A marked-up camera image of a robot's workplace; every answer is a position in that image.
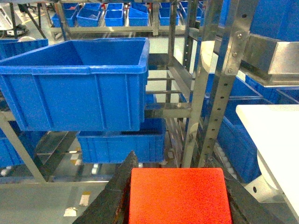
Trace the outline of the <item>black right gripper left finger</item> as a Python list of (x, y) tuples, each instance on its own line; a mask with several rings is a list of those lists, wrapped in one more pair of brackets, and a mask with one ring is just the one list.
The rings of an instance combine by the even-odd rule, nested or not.
[(131, 151), (117, 168), (111, 180), (87, 209), (74, 221), (75, 224), (127, 224), (131, 173), (138, 167), (138, 158)]

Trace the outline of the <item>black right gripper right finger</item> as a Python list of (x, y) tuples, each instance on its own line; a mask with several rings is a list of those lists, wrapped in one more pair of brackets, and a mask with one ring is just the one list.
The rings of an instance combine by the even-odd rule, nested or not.
[(234, 224), (281, 224), (231, 174), (225, 174), (229, 206)]

